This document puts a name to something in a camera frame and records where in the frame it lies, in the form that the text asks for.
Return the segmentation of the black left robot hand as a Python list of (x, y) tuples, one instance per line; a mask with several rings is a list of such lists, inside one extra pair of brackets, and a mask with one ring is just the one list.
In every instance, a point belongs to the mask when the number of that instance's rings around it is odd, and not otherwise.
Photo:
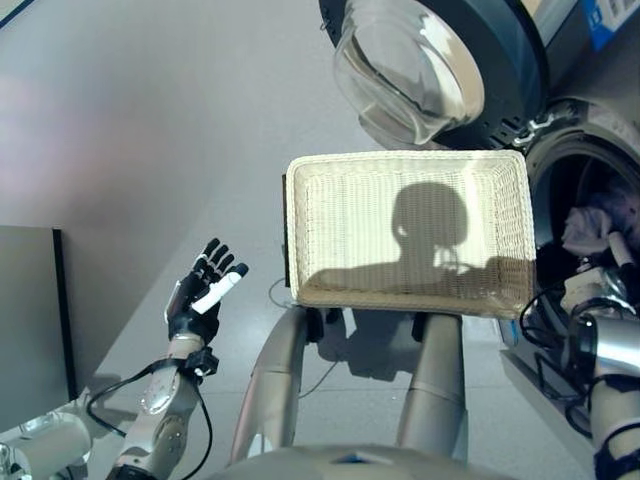
[(193, 334), (209, 344), (217, 335), (221, 301), (249, 272), (229, 246), (210, 240), (187, 274), (176, 282), (165, 308), (169, 339)]

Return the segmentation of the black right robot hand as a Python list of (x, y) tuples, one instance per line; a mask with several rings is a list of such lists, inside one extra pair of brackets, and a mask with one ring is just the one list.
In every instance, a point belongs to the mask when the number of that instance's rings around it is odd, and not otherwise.
[(633, 314), (638, 312), (639, 263), (622, 233), (609, 233), (607, 241), (615, 266), (590, 267), (566, 280), (561, 307), (567, 314), (599, 302), (619, 305)]

